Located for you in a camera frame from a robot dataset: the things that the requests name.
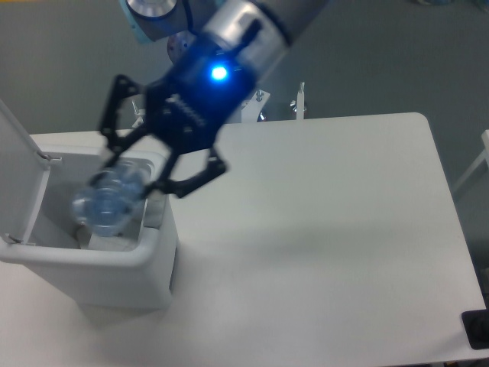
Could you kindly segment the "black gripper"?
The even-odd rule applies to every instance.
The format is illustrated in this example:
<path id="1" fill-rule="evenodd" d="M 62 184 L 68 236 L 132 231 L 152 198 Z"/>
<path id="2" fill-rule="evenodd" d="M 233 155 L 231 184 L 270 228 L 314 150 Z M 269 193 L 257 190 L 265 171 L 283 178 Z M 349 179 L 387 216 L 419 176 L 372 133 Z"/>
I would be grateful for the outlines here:
<path id="1" fill-rule="evenodd" d="M 212 35 L 199 35 L 164 77 L 147 86 L 146 92 L 145 86 L 118 74 L 99 123 L 109 157 L 89 182 L 101 180 L 106 169 L 118 165 L 122 155 L 148 135 L 157 137 L 172 151 L 160 176 L 144 187 L 141 199 L 155 191 L 182 199 L 224 174 L 227 165 L 212 146 L 219 129 L 256 86 L 254 72 L 238 58 L 257 35 L 257 30 L 247 31 L 229 50 L 220 47 Z M 119 135 L 123 103 L 144 92 L 145 122 L 127 135 Z M 170 176 L 182 154 L 202 149 L 208 151 L 204 169 L 185 180 L 172 180 Z"/>

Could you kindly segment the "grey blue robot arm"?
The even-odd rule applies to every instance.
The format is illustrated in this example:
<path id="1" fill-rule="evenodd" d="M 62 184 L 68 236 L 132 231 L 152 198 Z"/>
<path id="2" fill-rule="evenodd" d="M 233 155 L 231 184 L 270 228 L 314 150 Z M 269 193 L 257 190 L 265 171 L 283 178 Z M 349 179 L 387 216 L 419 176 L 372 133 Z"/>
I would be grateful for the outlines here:
<path id="1" fill-rule="evenodd" d="M 215 140 L 219 129 L 273 70 L 325 7 L 324 1 L 226 1 L 173 67 L 160 79 L 138 84 L 114 78 L 100 132 L 114 167 L 121 155 L 147 135 L 169 149 L 160 176 L 141 193 L 172 193 L 183 198 L 226 171 Z M 118 110 L 141 94 L 144 123 L 121 137 Z"/>

